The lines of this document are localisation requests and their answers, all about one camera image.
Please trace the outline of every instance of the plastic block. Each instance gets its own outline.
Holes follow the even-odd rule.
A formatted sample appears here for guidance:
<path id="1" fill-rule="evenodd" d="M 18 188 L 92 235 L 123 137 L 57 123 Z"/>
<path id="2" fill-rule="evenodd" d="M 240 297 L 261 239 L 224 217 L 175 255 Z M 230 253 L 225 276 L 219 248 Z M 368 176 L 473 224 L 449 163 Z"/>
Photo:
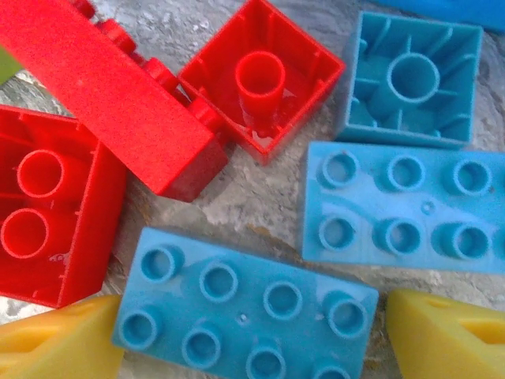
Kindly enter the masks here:
<path id="1" fill-rule="evenodd" d="M 480 27 L 361 13 L 344 53 L 337 139 L 468 145 L 481 38 Z"/>
<path id="2" fill-rule="evenodd" d="M 264 0 L 248 0 L 178 77 L 268 163 L 330 94 L 344 63 Z"/>
<path id="3" fill-rule="evenodd" d="M 76 119 L 0 106 L 0 295 L 60 307 L 102 288 L 126 169 Z"/>
<path id="4" fill-rule="evenodd" d="M 110 343 L 119 296 L 103 296 L 0 326 L 0 379 L 115 379 Z"/>
<path id="5" fill-rule="evenodd" d="M 0 47 L 0 84 L 4 84 L 22 69 L 21 65 Z"/>
<path id="6" fill-rule="evenodd" d="M 504 312 L 395 290 L 386 326 L 405 379 L 505 378 Z"/>
<path id="7" fill-rule="evenodd" d="M 192 201 L 227 162 L 209 129 L 217 114 L 193 115 L 178 102 L 184 98 L 174 75 L 135 53 L 115 21 L 94 26 L 87 19 L 93 13 L 86 0 L 8 2 L 0 44 L 149 189 Z"/>
<path id="8" fill-rule="evenodd" d="M 303 258 L 504 274 L 504 157 L 312 142 Z"/>
<path id="9" fill-rule="evenodd" d="M 358 379 L 377 290 L 145 228 L 119 346 L 233 379 Z"/>
<path id="10" fill-rule="evenodd" d="M 494 32 L 505 32 L 503 0 L 372 0 L 407 12 L 424 14 L 444 21 L 479 24 Z"/>

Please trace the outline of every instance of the red hollow tube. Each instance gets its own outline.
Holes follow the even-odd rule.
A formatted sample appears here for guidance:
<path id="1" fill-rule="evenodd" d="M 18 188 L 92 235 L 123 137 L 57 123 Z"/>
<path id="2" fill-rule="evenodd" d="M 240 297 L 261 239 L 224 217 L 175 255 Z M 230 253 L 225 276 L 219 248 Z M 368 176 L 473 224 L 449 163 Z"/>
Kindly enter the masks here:
<path id="1" fill-rule="evenodd" d="M 282 100 L 286 70 L 268 51 L 253 51 L 235 68 L 238 95 L 244 110 L 255 118 L 270 118 Z"/>
<path id="2" fill-rule="evenodd" d="M 51 150 L 30 152 L 17 168 L 17 184 L 36 199 L 79 201 L 87 178 L 84 162 Z"/>
<path id="3" fill-rule="evenodd" d="M 0 241 L 4 250 L 17 259 L 68 253 L 76 221 L 72 212 L 18 209 L 4 221 Z"/>

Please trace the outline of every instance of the blue toy brick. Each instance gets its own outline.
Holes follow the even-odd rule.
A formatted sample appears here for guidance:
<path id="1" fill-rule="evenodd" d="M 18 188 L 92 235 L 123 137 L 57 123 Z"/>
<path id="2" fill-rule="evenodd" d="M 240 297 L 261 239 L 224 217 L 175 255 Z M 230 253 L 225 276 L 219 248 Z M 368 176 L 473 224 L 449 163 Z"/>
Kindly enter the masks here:
<path id="1" fill-rule="evenodd" d="M 337 139 L 468 145 L 481 38 L 476 26 L 361 13 L 343 53 Z"/>
<path id="2" fill-rule="evenodd" d="M 407 12 L 424 14 L 450 22 L 482 25 L 494 32 L 505 33 L 503 0 L 372 0 Z"/>
<path id="3" fill-rule="evenodd" d="M 233 379 L 358 379 L 377 290 L 145 228 L 113 342 Z"/>
<path id="4" fill-rule="evenodd" d="M 504 274 L 504 162 L 503 153 L 312 142 L 303 258 Z"/>

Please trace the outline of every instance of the red rectangular block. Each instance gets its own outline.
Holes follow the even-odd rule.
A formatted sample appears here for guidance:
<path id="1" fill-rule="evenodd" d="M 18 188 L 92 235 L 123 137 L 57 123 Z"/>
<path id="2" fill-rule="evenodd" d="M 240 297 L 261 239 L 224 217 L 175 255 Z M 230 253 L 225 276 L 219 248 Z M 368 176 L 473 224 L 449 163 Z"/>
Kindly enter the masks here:
<path id="1" fill-rule="evenodd" d="M 227 163 L 222 142 L 174 98 L 173 75 L 93 13 L 86 0 L 3 2 L 0 45 L 154 193 L 192 201 Z"/>
<path id="2" fill-rule="evenodd" d="M 102 288 L 126 168 L 74 118 L 0 106 L 0 295 L 61 307 Z"/>
<path id="3" fill-rule="evenodd" d="M 268 163 L 330 94 L 345 65 L 265 0 L 248 0 L 178 77 Z"/>

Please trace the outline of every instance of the green object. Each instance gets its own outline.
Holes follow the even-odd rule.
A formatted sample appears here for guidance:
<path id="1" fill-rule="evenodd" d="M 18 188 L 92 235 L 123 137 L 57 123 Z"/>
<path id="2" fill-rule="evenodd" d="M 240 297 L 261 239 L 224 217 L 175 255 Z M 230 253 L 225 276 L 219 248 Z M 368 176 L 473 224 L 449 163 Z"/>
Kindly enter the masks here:
<path id="1" fill-rule="evenodd" d="M 4 84 L 23 67 L 7 51 L 0 47 L 0 85 Z"/>

